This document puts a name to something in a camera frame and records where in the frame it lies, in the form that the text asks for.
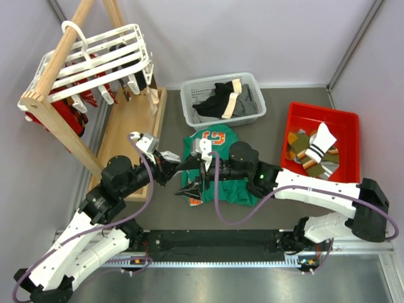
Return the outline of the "olive orange striped sock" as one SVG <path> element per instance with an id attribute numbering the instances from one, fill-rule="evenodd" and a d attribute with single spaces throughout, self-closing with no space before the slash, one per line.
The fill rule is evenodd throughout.
<path id="1" fill-rule="evenodd" d="M 306 150 L 310 146 L 310 136 L 306 133 L 289 132 L 287 136 L 287 151 L 285 158 L 293 160 L 297 158 L 299 161 L 311 160 L 306 155 Z"/>

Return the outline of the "white sock black stripes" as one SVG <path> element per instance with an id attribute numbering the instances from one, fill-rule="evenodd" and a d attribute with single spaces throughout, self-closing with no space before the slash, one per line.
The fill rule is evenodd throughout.
<path id="1" fill-rule="evenodd" d="M 337 139 L 329 131 L 328 126 L 322 122 L 317 129 L 315 138 L 309 141 L 305 154 L 316 163 L 320 163 L 326 152 L 335 144 Z"/>

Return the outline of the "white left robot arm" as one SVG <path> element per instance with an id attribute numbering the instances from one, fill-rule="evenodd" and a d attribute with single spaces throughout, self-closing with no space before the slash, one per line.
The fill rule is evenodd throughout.
<path id="1" fill-rule="evenodd" d="M 170 151 L 141 153 L 140 159 L 139 165 L 122 155 L 109 160 L 100 183 L 86 195 L 58 240 L 35 264 L 15 273 L 14 302 L 19 288 L 29 293 L 29 302 L 68 302 L 111 257 L 141 247 L 143 229 L 134 216 L 117 222 L 114 218 L 133 192 L 148 184 L 166 184 L 181 160 Z"/>

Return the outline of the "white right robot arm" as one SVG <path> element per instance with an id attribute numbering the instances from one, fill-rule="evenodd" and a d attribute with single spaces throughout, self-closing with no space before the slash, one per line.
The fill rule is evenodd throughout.
<path id="1" fill-rule="evenodd" d="M 294 227 L 296 245 L 308 250 L 332 238 L 354 235 L 367 242 L 386 240 L 389 201 L 379 184 L 364 178 L 361 183 L 315 179 L 262 162 L 259 153 L 243 141 L 232 144 L 223 160 L 211 150 L 209 140 L 196 140 L 190 155 L 177 170 L 197 170 L 177 195 L 200 199 L 214 181 L 244 180 L 246 189 L 264 201 L 289 199 L 326 208 L 329 214 L 304 217 Z"/>

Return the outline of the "wooden hanger stand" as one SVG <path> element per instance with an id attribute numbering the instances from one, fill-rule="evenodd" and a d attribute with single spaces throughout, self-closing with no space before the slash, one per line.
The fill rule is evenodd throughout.
<path id="1" fill-rule="evenodd" d="M 167 90 L 158 86 L 152 54 L 140 27 L 126 24 L 116 1 L 104 6 L 113 28 L 86 37 L 82 32 L 92 1 L 82 1 L 73 18 L 62 23 L 56 49 L 43 56 L 18 107 L 28 121 L 51 132 L 91 173 L 94 187 L 108 159 L 127 155 L 138 162 L 126 136 L 131 131 L 159 136 Z M 111 107 L 100 127 L 99 151 L 83 141 L 89 106 Z"/>

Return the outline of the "white clip drying hanger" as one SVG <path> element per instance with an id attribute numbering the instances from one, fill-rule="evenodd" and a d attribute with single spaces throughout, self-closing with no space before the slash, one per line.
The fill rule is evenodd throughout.
<path id="1" fill-rule="evenodd" d="M 86 38 L 81 28 L 72 21 L 64 21 L 61 28 L 62 31 L 73 29 L 80 40 L 72 45 L 51 90 L 60 86 L 68 88 L 53 95 L 49 94 L 48 102 L 52 103 L 94 88 L 101 94 L 104 84 L 117 80 L 127 84 L 134 94 L 139 94 L 147 86 L 147 77 L 153 73 L 154 64 L 139 25 L 124 25 L 89 38 Z M 103 71 L 106 72 L 105 76 L 92 77 Z M 71 85 L 83 78 L 89 80 L 76 86 Z M 103 95 L 108 104 L 114 103 L 107 92 Z"/>

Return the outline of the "red patterned socks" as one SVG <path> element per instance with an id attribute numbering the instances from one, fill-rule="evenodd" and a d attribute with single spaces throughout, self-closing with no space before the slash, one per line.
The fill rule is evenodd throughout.
<path id="1" fill-rule="evenodd" d="M 40 66 L 37 69 L 37 72 L 34 76 L 33 81 L 31 84 L 36 84 L 39 78 L 39 72 L 41 68 L 44 68 L 43 63 L 46 63 L 50 59 L 51 54 L 46 54 L 40 62 Z M 106 72 L 103 71 L 101 73 L 95 74 L 92 77 L 94 78 L 101 78 L 106 75 Z M 76 86 L 79 84 L 83 84 L 87 82 L 89 78 L 83 78 L 78 81 L 73 82 L 71 85 Z M 61 92 L 67 89 L 67 86 L 60 86 L 58 88 L 52 89 L 50 91 L 50 95 L 53 95 L 57 92 Z M 104 84 L 101 89 L 101 94 L 104 97 L 103 93 L 108 93 L 111 97 L 112 101 L 117 104 L 115 95 L 112 93 L 110 85 L 108 83 Z M 79 93 L 78 95 L 72 95 L 70 97 L 63 98 L 61 100 L 52 102 L 53 108 L 58 111 L 59 115 L 69 124 L 70 128 L 79 136 L 82 137 L 85 133 L 85 126 L 88 123 L 88 117 L 86 115 L 87 108 L 83 102 L 88 103 L 93 107 L 98 107 L 97 101 L 90 90 L 86 90 L 84 92 Z M 17 104 L 18 108 L 25 113 L 25 119 L 28 122 L 36 122 L 37 124 L 43 126 L 48 132 L 49 130 L 28 110 L 28 108 L 22 104 L 21 101 L 18 101 Z"/>

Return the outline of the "green jersey shirt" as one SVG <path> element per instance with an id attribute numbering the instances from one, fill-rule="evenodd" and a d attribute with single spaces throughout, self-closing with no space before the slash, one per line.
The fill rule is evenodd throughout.
<path id="1" fill-rule="evenodd" d="M 212 149 L 218 152 L 220 158 L 229 158 L 230 146 L 237 142 L 238 136 L 225 124 L 216 124 L 200 129 L 193 135 L 184 138 L 184 158 L 191 153 L 193 142 L 196 139 L 208 139 L 211 141 Z M 218 198 L 230 204 L 256 206 L 258 198 L 249 193 L 246 189 L 246 180 L 220 181 L 218 184 Z M 203 192 L 201 199 L 186 198 L 189 206 L 199 206 L 214 200 L 214 183 L 211 183 L 209 190 Z"/>

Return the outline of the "black clothes in basket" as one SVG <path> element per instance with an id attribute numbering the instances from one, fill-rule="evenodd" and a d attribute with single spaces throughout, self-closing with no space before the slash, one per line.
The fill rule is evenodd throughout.
<path id="1" fill-rule="evenodd" d="M 232 82 L 215 83 L 213 95 L 193 108 L 199 116 L 221 118 L 228 104 L 229 95 L 233 92 Z"/>

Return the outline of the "brown cream sock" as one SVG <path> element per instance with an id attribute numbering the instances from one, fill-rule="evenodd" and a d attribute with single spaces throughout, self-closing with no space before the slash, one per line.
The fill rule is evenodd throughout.
<path id="1" fill-rule="evenodd" d="M 153 73 L 147 77 L 146 97 L 150 104 L 151 115 L 154 116 L 157 113 L 160 99 L 158 97 L 157 82 Z"/>

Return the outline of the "white plastic laundry basket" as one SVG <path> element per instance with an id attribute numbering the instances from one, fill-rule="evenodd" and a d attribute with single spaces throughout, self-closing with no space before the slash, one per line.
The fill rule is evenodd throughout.
<path id="1" fill-rule="evenodd" d="M 266 114 L 258 82 L 247 72 L 185 81 L 180 97 L 186 123 L 195 130 L 251 124 Z"/>

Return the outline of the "grey cloth in basket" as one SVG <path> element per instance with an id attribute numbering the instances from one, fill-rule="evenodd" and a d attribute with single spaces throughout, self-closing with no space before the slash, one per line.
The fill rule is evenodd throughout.
<path id="1" fill-rule="evenodd" d="M 238 95 L 232 118 L 251 116 L 258 113 L 258 107 L 252 98 L 248 84 L 242 86 L 242 92 Z"/>

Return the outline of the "black yellow plaid sock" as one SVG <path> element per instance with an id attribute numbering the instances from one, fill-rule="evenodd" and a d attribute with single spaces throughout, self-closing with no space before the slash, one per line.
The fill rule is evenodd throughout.
<path id="1" fill-rule="evenodd" d="M 75 109 L 71 99 L 67 99 L 67 105 L 74 119 L 72 128 L 79 137 L 82 137 L 85 132 L 85 126 L 88 123 L 87 115 Z"/>

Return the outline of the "cream cloth strip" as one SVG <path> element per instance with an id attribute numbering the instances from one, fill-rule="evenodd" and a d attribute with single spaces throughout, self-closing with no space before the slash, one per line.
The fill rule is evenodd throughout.
<path id="1" fill-rule="evenodd" d="M 240 79 L 232 81 L 233 92 L 229 95 L 228 104 L 222 114 L 222 119 L 230 119 L 233 115 L 237 97 L 242 93 L 242 83 Z"/>

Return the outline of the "red plastic bin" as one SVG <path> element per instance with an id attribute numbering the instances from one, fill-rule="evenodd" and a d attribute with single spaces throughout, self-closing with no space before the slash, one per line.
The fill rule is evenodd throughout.
<path id="1" fill-rule="evenodd" d="M 287 135 L 303 129 L 311 134 L 321 123 L 325 123 L 336 138 L 340 166 L 330 177 L 336 182 L 360 182 L 360 128 L 357 114 L 316 105 L 292 102 L 283 139 L 281 166 L 298 174 L 305 174 L 301 164 L 286 159 Z"/>

